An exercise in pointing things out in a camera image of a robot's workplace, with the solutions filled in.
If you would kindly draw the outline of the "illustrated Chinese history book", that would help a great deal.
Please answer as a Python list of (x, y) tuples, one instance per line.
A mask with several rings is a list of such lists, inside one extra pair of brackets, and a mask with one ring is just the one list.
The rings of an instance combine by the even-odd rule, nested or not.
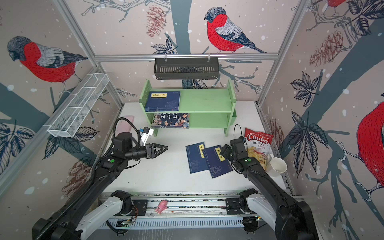
[(188, 129), (190, 125), (189, 113), (159, 113), (154, 114), (150, 121), (153, 129), (155, 128), (175, 128)]

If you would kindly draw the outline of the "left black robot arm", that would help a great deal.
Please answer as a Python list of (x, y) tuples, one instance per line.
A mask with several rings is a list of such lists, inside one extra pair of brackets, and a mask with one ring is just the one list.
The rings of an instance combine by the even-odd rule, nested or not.
[(49, 219), (39, 219), (32, 228), (34, 240), (86, 240), (104, 222), (112, 216), (122, 213), (127, 215), (133, 208), (131, 194), (115, 191), (109, 202), (99, 206), (90, 214), (87, 213), (99, 195), (124, 171), (130, 169), (129, 161), (154, 159), (168, 150), (160, 144), (144, 144), (142, 134), (150, 128), (138, 130), (133, 126), (136, 138), (130, 132), (116, 133), (119, 121), (129, 125), (126, 118), (118, 118), (112, 129), (112, 143), (107, 152), (94, 164), (86, 184), (81, 187), (70, 200)]

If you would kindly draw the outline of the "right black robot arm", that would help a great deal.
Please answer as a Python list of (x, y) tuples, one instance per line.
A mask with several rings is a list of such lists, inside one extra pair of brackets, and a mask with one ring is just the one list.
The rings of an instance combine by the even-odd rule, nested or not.
[(230, 161), (256, 189), (240, 193), (239, 203), (245, 213), (255, 212), (274, 231), (278, 240), (318, 240), (318, 231), (310, 206), (286, 193), (254, 157), (249, 157), (244, 137), (224, 145), (221, 156)]

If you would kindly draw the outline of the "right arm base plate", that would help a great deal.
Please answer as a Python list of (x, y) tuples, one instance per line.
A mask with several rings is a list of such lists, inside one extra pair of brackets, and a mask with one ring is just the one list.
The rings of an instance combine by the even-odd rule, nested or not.
[(227, 198), (225, 199), (225, 207), (227, 215), (255, 215), (253, 211), (244, 210), (241, 207), (239, 199)]

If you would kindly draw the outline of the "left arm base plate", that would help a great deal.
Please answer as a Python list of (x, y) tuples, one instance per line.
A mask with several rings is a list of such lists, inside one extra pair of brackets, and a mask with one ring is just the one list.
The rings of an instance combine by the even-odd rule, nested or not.
[(124, 200), (122, 209), (114, 217), (122, 216), (145, 216), (147, 212), (148, 200)]

